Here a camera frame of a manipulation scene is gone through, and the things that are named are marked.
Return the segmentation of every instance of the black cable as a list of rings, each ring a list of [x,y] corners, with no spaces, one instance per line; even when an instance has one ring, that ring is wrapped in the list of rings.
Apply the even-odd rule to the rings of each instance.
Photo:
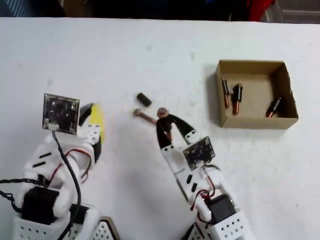
[[[74,221],[76,219],[76,216],[78,214],[78,211],[80,209],[80,205],[81,205],[81,191],[80,191],[80,186],[79,186],[79,183],[78,183],[78,180],[77,180],[77,177],[75,175],[75,172],[74,170],[72,169],[71,165],[70,165],[70,162],[69,160],[67,159],[66,155],[64,154],[64,151],[62,150],[61,146],[60,146],[60,143],[57,139],[57,136],[56,136],[56,131],[52,131],[52,137],[53,139],[55,140],[57,146],[58,146],[58,150],[60,152],[60,155],[61,155],[61,158],[64,162],[64,164],[66,165],[66,167],[68,168],[70,174],[71,174],[71,177],[73,179],[73,182],[74,182],[74,185],[75,185],[75,189],[76,189],[76,193],[77,193],[77,202],[76,202],[76,209],[74,211],[74,214],[71,215],[70,217],[70,222],[69,224],[66,226],[66,228],[64,229],[64,231],[61,233],[61,235],[59,236],[59,238],[57,240],[63,240],[64,237],[67,235],[67,233],[69,232],[69,230],[71,229],[72,225],[74,224]]]
[[[31,178],[14,178],[14,179],[2,179],[0,180],[0,184],[19,184],[19,183],[27,183],[27,184],[34,184],[43,186],[43,184],[35,179]],[[5,199],[8,199],[11,202],[11,206],[13,210],[15,210],[18,214],[22,212],[22,209],[16,206],[15,198],[12,193],[4,192],[0,190],[0,195]]]

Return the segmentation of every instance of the yellow object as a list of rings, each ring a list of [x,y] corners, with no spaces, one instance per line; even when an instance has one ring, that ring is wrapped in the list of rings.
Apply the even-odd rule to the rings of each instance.
[[[105,141],[105,117],[104,111],[99,104],[93,104],[91,108],[91,115],[89,117],[89,123],[92,125],[100,125],[100,138],[101,143],[103,143]]]

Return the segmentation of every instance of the red wire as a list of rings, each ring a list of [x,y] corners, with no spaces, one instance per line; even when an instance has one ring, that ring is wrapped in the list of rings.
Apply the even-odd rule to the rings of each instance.
[[[202,197],[203,197],[204,199],[209,198],[209,191],[206,190],[206,189],[200,189],[200,190],[196,193],[195,198],[194,198],[194,201],[193,201],[193,204],[192,204],[191,207],[190,207],[190,210],[191,210],[191,211],[193,211],[194,208],[195,208],[197,197],[199,196],[199,194],[201,194],[201,193],[203,193],[203,192],[205,192],[206,195],[202,195]]]
[[[206,177],[208,178],[208,180],[209,180],[209,182],[210,182],[210,184],[211,184],[211,186],[212,186],[212,188],[213,188],[213,192],[212,192],[211,195],[209,196],[210,198],[212,198],[212,197],[216,194],[216,186],[214,185],[214,183],[212,182],[211,178],[209,177],[206,169],[203,168],[203,170],[204,170],[204,172],[205,172],[205,174],[206,174]]]
[[[81,176],[81,179],[82,179],[85,175],[88,174],[88,171],[89,171],[89,169],[90,169],[90,167],[91,167],[91,163],[92,163],[91,156],[90,156],[90,154],[89,154],[87,151],[82,150],[82,149],[78,149],[78,148],[73,148],[73,149],[69,150],[65,155],[68,156],[72,151],[85,154],[85,155],[87,155],[87,156],[90,158],[89,165],[88,165],[88,167],[86,168],[85,172],[84,172],[84,173],[82,174],[82,176]]]
[[[88,175],[88,173],[87,173],[85,180],[83,180],[81,183],[82,183],[82,184],[85,183],[85,182],[88,180],[88,177],[89,177],[89,175]]]
[[[65,154],[65,156],[68,156],[72,151],[85,154],[85,155],[87,155],[87,156],[90,158],[89,165],[88,165],[88,167],[86,168],[85,172],[84,172],[84,173],[82,174],[82,176],[81,176],[81,179],[82,179],[84,176],[87,176],[86,179],[81,182],[81,183],[84,183],[84,182],[88,179],[88,177],[89,177],[88,171],[89,171],[89,169],[90,169],[90,167],[91,167],[91,162],[92,162],[91,156],[90,156],[90,154],[89,154],[87,151],[82,150],[82,149],[78,149],[78,148],[72,148],[71,150],[69,150],[69,151]],[[60,162],[59,165],[55,168],[55,170],[53,171],[53,173],[52,173],[52,175],[51,175],[50,182],[54,179],[57,171],[59,170],[59,168],[60,168],[62,165],[63,165],[63,164]]]
[[[55,175],[56,175],[56,173],[57,173],[57,171],[59,170],[60,167],[62,167],[62,163],[61,162],[58,164],[58,166],[55,168],[55,170],[51,174],[50,182],[52,181],[52,179],[54,179],[54,177],[55,177]]]

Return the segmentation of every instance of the screw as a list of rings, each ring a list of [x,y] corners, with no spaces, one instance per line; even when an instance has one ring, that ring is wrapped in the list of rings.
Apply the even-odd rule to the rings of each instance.
[[[155,120],[152,117],[148,116],[147,114],[143,113],[141,111],[141,109],[139,109],[139,108],[134,110],[133,115],[136,116],[136,117],[141,117],[141,118],[147,120],[148,122],[150,122],[152,124],[157,124],[157,120]]]

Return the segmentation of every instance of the perforated plastic panel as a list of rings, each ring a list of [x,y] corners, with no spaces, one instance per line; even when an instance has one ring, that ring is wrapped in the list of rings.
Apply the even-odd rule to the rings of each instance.
[[[54,240],[59,237],[67,224],[70,215],[51,225],[36,223],[15,217],[13,220],[13,240]]]
[[[62,233],[64,227],[61,229],[52,229],[52,226],[39,224],[36,222],[26,221],[20,218],[14,220],[15,228],[13,233],[13,240],[55,240],[59,233]],[[82,229],[82,225],[74,224],[69,234],[64,238],[65,240],[77,240],[77,236]],[[100,221],[96,227],[93,236],[88,240],[116,240],[113,238],[111,230],[105,221]]]
[[[203,239],[207,239],[207,238],[203,232],[200,233],[199,229],[196,226],[194,226],[194,228],[192,229],[192,231],[188,237],[188,240],[199,240],[199,239],[203,240]]]
[[[251,231],[249,223],[242,211],[226,218],[213,226],[218,239],[236,240]]]

